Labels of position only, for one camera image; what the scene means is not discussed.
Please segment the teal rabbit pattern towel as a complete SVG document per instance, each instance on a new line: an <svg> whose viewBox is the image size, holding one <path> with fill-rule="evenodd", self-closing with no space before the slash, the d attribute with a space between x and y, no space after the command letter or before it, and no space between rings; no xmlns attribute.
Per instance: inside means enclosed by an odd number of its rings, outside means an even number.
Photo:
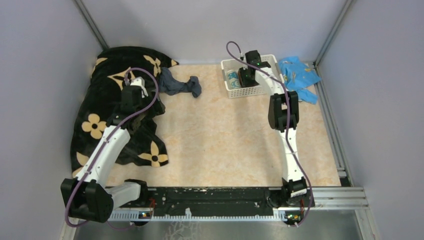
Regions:
<svg viewBox="0 0 424 240"><path fill-rule="evenodd" d="M241 88L240 79L238 72L235 70L229 70L226 72L227 85L230 90Z"/></svg>

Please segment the white plastic basket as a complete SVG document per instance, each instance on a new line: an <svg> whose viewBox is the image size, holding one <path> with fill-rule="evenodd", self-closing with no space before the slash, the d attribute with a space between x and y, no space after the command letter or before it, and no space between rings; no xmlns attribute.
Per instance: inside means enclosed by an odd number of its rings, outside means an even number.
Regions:
<svg viewBox="0 0 424 240"><path fill-rule="evenodd" d="M260 68L265 73L241 63L239 59L222 60L220 67L228 98L235 99L284 93L281 85L283 76L278 70L277 60L274 55L266 54L259 57L251 55L244 60Z"/></svg>

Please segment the grey blue towel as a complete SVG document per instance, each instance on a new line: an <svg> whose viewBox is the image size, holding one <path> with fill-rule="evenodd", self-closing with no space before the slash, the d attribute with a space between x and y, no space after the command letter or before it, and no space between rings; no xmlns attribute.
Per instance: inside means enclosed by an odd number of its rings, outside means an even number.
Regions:
<svg viewBox="0 0 424 240"><path fill-rule="evenodd" d="M197 76L190 76L187 82L178 81L166 67L161 68L158 88L160 93L165 93L169 96L191 93L194 98L198 98L202 94L202 86Z"/></svg>

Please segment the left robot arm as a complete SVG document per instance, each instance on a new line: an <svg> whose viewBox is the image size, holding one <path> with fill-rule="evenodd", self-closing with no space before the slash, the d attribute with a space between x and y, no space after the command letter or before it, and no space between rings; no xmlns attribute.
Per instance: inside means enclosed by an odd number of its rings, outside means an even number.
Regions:
<svg viewBox="0 0 424 240"><path fill-rule="evenodd" d="M80 227L71 219L105 223L113 211L130 202L138 207L149 203L150 193L147 183L130 179L107 188L106 183L113 164L123 148L130 141L129 126L132 121L151 109L159 96L159 88L147 92L140 85L123 88L120 105L106 123L103 136L74 178L66 178L60 185L65 204L65 222L69 227Z"/></svg>

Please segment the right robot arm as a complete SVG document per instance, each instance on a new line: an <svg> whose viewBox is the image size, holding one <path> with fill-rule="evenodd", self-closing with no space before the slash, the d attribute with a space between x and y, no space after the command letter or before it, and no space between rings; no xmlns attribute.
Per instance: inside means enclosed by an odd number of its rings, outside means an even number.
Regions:
<svg viewBox="0 0 424 240"><path fill-rule="evenodd" d="M295 206L307 196L306 175L299 163L296 131L299 122L299 103L296 92L289 92L273 72L272 66L263 61L256 50L240 54L243 67L239 74L243 80L258 83L269 95L268 124L279 136L285 163L279 196L270 198L280 206Z"/></svg>

